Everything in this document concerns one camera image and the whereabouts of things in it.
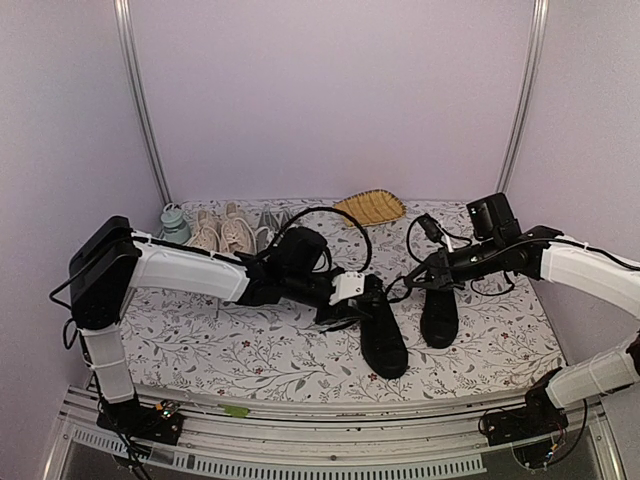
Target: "black cable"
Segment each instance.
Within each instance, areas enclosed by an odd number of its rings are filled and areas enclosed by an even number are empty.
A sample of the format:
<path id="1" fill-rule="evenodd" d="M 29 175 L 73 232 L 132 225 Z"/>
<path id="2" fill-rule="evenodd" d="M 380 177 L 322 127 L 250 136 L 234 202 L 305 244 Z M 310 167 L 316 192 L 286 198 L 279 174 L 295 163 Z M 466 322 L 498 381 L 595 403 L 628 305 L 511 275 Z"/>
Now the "black cable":
<path id="1" fill-rule="evenodd" d="M 521 240 L 520 242 L 514 243 L 513 245 L 509 245 L 508 247 L 503 248 L 499 252 L 496 252 L 496 253 L 494 253 L 492 255 L 489 255 L 488 257 L 485 257 L 485 258 L 482 258 L 482 259 L 478 260 L 477 262 L 475 262 L 473 264 L 473 266 L 477 267 L 478 265 L 482 265 L 483 263 L 487 263 L 487 262 L 490 262 L 492 260 L 495 260 L 497 257 L 499 257 L 500 255 L 503 255 L 504 253 L 508 252 L 509 250 L 513 250 L 514 248 L 518 248 L 518 247 L 521 247 L 523 245 L 529 245 L 529 244 L 532 244 L 532 243 L 547 243 L 547 242 L 548 243 L 561 243 L 561 244 L 564 244 L 564 245 L 571 245 L 572 247 L 582 248 L 582 249 L 587 250 L 589 252 L 600 254 L 600 255 L 608 258 L 612 262 L 620 265 L 621 267 L 626 268 L 627 270 L 631 270 L 631 271 L 634 271 L 634 272 L 640 272 L 640 266 L 631 265 L 631 264 L 629 264 L 629 263 L 627 263 L 627 262 L 625 262 L 623 260 L 620 260 L 615 255 L 610 254 L 606 250 L 603 250 L 601 248 L 591 247 L 589 245 L 585 245 L 585 244 L 579 243 L 579 242 L 574 242 L 572 240 L 567 240 L 567 239 L 564 239 L 564 238 L 528 238 L 526 240 Z M 437 267 L 437 268 L 456 271 L 456 270 L 464 270 L 466 267 L 465 266 L 457 266 L 457 267 L 453 266 L 453 267 Z"/>
<path id="2" fill-rule="evenodd" d="M 64 348 L 66 348 L 67 350 L 71 350 L 71 347 L 73 347 L 73 344 L 76 343 L 76 339 L 78 338 L 77 327 L 74 330 L 73 335 L 71 336 L 71 340 L 69 340 L 69 337 L 67 336 L 67 329 L 69 328 L 69 325 L 72 323 L 75 323 L 75 320 L 73 318 L 70 318 L 69 320 L 64 322 L 64 327 L 62 327 L 62 344 L 64 345 Z"/>
<path id="3" fill-rule="evenodd" d="M 144 465 L 142 464 L 142 462 L 140 461 L 140 458 L 138 457 L 138 453 L 136 452 L 136 450 L 139 450 L 139 447 L 135 444 L 135 442 L 133 440 L 131 440 L 130 437 L 128 437 L 127 435 L 122 433 L 122 431 L 118 427 L 118 422 L 114 422 L 111 419 L 111 416 L 109 415 L 107 409 L 104 407 L 104 404 L 103 404 L 104 396 L 102 395 L 102 389 L 100 388 L 100 383 L 98 382 L 98 378 L 96 377 L 95 373 L 94 373 L 93 377 L 94 377 L 94 380 L 95 380 L 96 390 L 98 391 L 98 396 L 100 398 L 98 400 L 98 406 L 101 408 L 102 412 L 104 413 L 105 418 L 107 419 L 107 421 L 111 425 L 113 431 L 116 433 L 116 435 L 118 436 L 120 441 L 123 443 L 123 445 L 125 447 L 125 450 L 127 452 L 127 456 L 129 457 L 129 461 L 131 463 L 133 463 L 133 467 L 130 469 L 130 471 L 139 480 L 140 479 L 142 479 L 142 480 L 153 480 L 151 478 L 151 476 L 145 470 Z"/>
<path id="4" fill-rule="evenodd" d="M 407 237 L 405 238 L 405 242 L 406 242 L 406 247 L 407 247 L 407 253 L 409 254 L 409 256 L 411 258 L 413 258 L 416 262 L 418 263 L 422 263 L 424 262 L 424 260 L 421 260 L 420 258 L 418 258 L 418 256 L 413 253 L 413 250 L 411 250 L 411 231 L 413 230 L 413 227 L 416 223 L 418 223 L 418 220 L 420 220 L 420 217 L 416 217 L 413 219 L 413 221 L 411 222 L 411 224 L 409 225 L 409 229 L 407 230 Z"/>
<path id="5" fill-rule="evenodd" d="M 358 229 L 358 231 L 362 234 L 362 238 L 364 239 L 364 243 L 367 247 L 367 256 L 365 258 L 363 266 L 360 267 L 358 272 L 364 272 L 367 268 L 369 268 L 369 265 L 371 265 L 371 258 L 373 257 L 373 245 L 371 244 L 371 239 L 369 238 L 367 231 L 364 229 L 362 225 L 360 225 L 360 222 L 358 222 L 352 215 L 333 207 L 310 207 L 310 208 L 307 208 L 306 210 L 303 210 L 295 214 L 280 228 L 280 230 L 278 230 L 278 232 L 273 237 L 273 240 L 271 240 L 271 243 L 269 243 L 269 246 L 265 248 L 261 252 L 261 254 L 259 254 L 260 256 L 259 258 L 267 256 L 269 253 L 271 253 L 271 250 L 275 248 L 276 244 L 280 240 L 280 237 L 284 235 L 284 232 L 286 232 L 291 225 L 293 225 L 300 218 L 314 212 L 337 213 L 338 215 L 342 215 L 344 218 L 349 220 L 353 224 L 353 226 Z"/>
<path id="6" fill-rule="evenodd" d="M 391 293 L 391 290 L 393 289 L 393 286 L 396 283 L 398 283 L 400 280 L 403 280 L 403 279 L 404 279 L 404 275 L 400 275 L 393 282 L 391 282 L 389 284 L 389 286 L 385 289 L 384 295 L 385 295 L 385 297 L 387 297 L 387 300 L 388 300 L 389 303 L 400 303 L 403 300 L 406 300 L 407 298 L 409 298 L 409 295 L 411 295 L 411 292 L 413 291 L 413 288 L 407 288 L 407 290 L 405 291 L 404 295 L 402 295 L 401 297 L 389 298 L 389 294 Z"/>
<path id="7" fill-rule="evenodd" d="M 502 295 L 506 295 L 507 293 L 513 292 L 513 290 L 516 288 L 516 284 L 513 282 L 513 280 L 511 280 L 511 277 L 509 277 L 509 274 L 507 272 L 502 272 L 502 274 L 504 275 L 504 279 L 509 286 L 501 292 L 485 293 L 485 292 L 476 290 L 476 288 L 473 285 L 474 285 L 474 282 L 478 281 L 478 279 L 471 280 L 469 282 L 469 288 L 471 289 L 472 292 L 477 293 L 478 295 L 482 295 L 483 297 L 500 297 Z"/>
<path id="8" fill-rule="evenodd" d="M 65 280 L 63 283 L 61 283 L 56 288 L 54 288 L 49 293 L 49 300 L 51 300 L 55 304 L 58 304 L 58 305 L 60 305 L 60 306 L 62 306 L 64 308 L 66 308 L 67 310 L 71 311 L 71 305 L 69 305 L 66 302 L 63 302 L 62 300 L 57 299 L 56 295 L 58 295 L 62 290 L 67 288 L 69 285 L 71 285 L 78 277 L 83 275 L 87 270 L 89 270 L 91 267 L 93 267 L 100 259 L 102 259 L 102 257 L 104 257 L 106 255 L 106 253 L 109 251 L 109 249 L 111 247 L 113 247 L 117 243 L 121 243 L 123 241 L 128 241 L 128 240 L 146 241 L 147 238 L 145 238 L 145 237 L 131 237 L 130 239 L 129 238 L 117 238 L 117 239 L 111 240 L 110 242 L 106 243 L 100 250 L 98 250 L 98 253 L 93 255 L 91 257 L 91 259 L 86 264 L 84 264 L 82 266 L 82 268 L 80 270 L 78 270 L 76 273 L 71 275 L 67 280 Z"/>
<path id="9" fill-rule="evenodd" d="M 576 447 L 580 443 L 580 440 L 582 439 L 582 435 L 584 434 L 584 431 L 587 428 L 587 417 L 589 415 L 589 405 L 587 404 L 587 400 L 582 400 L 582 403 L 584 405 L 584 415 L 582 417 L 582 426 L 580 427 L 580 431 L 578 432 L 576 441 L 573 442 L 573 445 L 571 445 L 571 448 L 569 448 L 569 450 L 567 450 L 567 452 L 562 457 L 558 457 L 555 460 L 551 459 L 551 461 L 547 463 L 547 467 L 556 465 L 557 463 L 560 463 L 561 461 L 563 461 L 565 458 L 571 455 L 571 453 L 576 449 Z"/>
<path id="10" fill-rule="evenodd" d="M 440 230 L 442 230 L 442 233 L 444 233 L 445 235 L 453 238 L 454 240 L 460 240 L 461 242 L 465 242 L 466 243 L 465 246 L 468 247 L 469 245 L 471 245 L 473 243 L 473 240 L 471 240 L 469 237 L 462 237 L 460 235 L 454 235 L 453 233 L 449 233 L 449 231 L 446 230 L 442 225 L 440 225 L 440 222 L 438 222 L 437 220 L 436 220 L 436 224 L 437 224 L 438 228 Z"/>

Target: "black shoe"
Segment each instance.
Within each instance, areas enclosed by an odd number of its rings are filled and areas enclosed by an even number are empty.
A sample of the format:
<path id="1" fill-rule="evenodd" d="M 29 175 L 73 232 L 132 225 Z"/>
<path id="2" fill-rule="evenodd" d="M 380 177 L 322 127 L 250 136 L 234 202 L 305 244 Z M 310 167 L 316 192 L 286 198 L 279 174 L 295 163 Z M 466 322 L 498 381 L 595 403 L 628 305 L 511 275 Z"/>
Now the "black shoe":
<path id="1" fill-rule="evenodd" d="M 382 378 L 400 378 L 407 371 L 409 353 L 402 339 L 398 323 L 393 316 L 382 281 L 367 275 L 365 292 L 358 300 L 358 309 L 367 314 L 360 322 L 360 348 L 362 356 Z"/>
<path id="2" fill-rule="evenodd" d="M 420 332 L 429 347 L 447 348 L 458 335 L 458 307 L 453 290 L 427 290 Z"/>

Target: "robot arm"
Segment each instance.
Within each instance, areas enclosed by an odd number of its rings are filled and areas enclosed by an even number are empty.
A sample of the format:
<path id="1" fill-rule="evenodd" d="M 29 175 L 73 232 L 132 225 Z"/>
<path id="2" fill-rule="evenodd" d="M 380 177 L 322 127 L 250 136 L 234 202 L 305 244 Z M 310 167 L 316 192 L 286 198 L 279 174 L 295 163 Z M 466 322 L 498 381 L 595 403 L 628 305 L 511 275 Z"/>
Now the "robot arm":
<path id="1" fill-rule="evenodd" d="M 182 427 L 176 404 L 149 408 L 138 401 L 119 327 L 129 291 L 181 290 L 249 306 L 289 298 L 315 307 L 320 324 L 362 316 L 347 300 L 366 296 L 365 276 L 340 268 L 315 272 L 325 249 L 320 234 L 297 227 L 268 255 L 225 256 L 134 232 L 123 217 L 108 220 L 71 259 L 68 282 L 85 361 L 97 378 L 98 425 L 170 444 L 176 444 Z"/>
<path id="2" fill-rule="evenodd" d="M 575 242 L 571 237 L 558 238 Z M 630 260 L 620 260 L 634 265 Z M 630 271 L 584 248 L 553 243 L 542 254 L 540 276 L 606 300 L 640 320 L 640 272 Z M 589 360 L 563 368 L 549 380 L 546 393 L 556 408 L 564 408 L 637 382 L 640 382 L 640 336 L 636 333 Z"/>
<path id="3" fill-rule="evenodd" d="M 562 232 L 538 226 L 522 233 L 504 194 L 467 205 L 480 243 L 441 248 L 407 275 L 407 287 L 450 290 L 467 280 L 495 272 L 515 272 L 535 280 L 568 285 L 601 298 L 640 320 L 640 263 L 613 257 L 577 242 Z M 440 241 L 437 222 L 425 216 L 427 236 Z M 579 364 L 549 372 L 526 394 L 516 415 L 488 414 L 485 431 L 492 444 L 557 430 L 566 426 L 562 410 L 580 400 L 611 393 L 640 382 L 640 336 Z"/>

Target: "floral tablecloth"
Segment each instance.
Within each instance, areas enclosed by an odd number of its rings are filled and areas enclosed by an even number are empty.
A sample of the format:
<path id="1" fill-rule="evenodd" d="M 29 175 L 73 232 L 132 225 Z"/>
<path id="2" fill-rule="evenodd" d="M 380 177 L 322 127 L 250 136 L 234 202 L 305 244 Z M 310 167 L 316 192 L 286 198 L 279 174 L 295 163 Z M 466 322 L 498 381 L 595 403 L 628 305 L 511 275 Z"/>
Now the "floral tablecloth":
<path id="1" fill-rule="evenodd" d="M 265 202 L 238 202 L 256 225 Z M 327 200 L 272 200 L 274 210 L 294 213 Z M 389 283 L 415 265 L 404 239 L 412 218 L 429 212 L 454 234 L 471 236 L 464 204 L 407 201 L 407 216 L 367 227 L 374 245 L 370 271 Z M 188 202 L 189 218 L 199 209 L 222 213 L 224 202 Z M 329 240 L 335 265 L 357 269 L 364 242 L 342 218 L 314 213 L 301 224 Z M 426 256 L 434 250 L 420 228 L 412 245 Z M 504 288 L 502 277 L 476 284 L 481 291 Z M 225 304 L 176 291 L 139 289 L 122 323 L 125 350 L 136 383 L 217 396 L 294 402 L 397 402 L 477 395 L 527 387 L 564 364 L 547 317 L 528 279 L 513 292 L 484 297 L 456 292 L 460 332 L 445 350 L 428 348 L 419 321 L 424 292 L 414 291 L 393 310 L 409 350 L 409 370 L 387 381 L 373 373 L 360 353 L 359 327 L 321 333 L 314 311 L 282 301 L 260 308 Z"/>

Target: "black shoe sole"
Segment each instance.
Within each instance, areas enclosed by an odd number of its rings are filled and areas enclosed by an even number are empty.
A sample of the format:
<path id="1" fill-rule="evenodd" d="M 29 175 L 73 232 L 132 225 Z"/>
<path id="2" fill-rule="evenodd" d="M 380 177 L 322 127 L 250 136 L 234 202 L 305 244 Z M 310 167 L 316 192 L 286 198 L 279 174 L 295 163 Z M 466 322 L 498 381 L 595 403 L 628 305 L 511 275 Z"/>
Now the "black shoe sole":
<path id="1" fill-rule="evenodd" d="M 432 348 L 447 348 L 458 335 L 458 307 L 453 290 L 427 290 L 420 333 Z"/>

